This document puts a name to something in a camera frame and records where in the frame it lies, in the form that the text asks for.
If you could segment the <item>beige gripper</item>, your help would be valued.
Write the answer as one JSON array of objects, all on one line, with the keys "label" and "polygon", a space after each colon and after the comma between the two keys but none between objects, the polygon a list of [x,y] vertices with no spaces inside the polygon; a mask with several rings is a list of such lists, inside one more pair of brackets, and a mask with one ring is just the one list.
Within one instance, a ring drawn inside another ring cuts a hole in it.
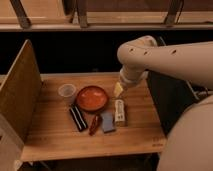
[{"label": "beige gripper", "polygon": [[148,72],[145,70],[137,70],[136,68],[123,67],[120,70],[119,82],[115,84],[114,95],[120,98],[124,89],[137,86],[143,79],[146,79]]}]

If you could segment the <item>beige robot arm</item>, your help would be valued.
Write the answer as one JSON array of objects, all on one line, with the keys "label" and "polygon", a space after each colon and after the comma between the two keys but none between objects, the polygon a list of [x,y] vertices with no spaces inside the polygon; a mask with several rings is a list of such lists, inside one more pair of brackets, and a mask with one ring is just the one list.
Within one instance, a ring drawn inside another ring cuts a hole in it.
[{"label": "beige robot arm", "polygon": [[[213,41],[160,46],[143,36],[119,46],[123,89],[152,70],[213,90]],[[157,171],[213,171],[213,94],[185,110],[170,131]]]}]

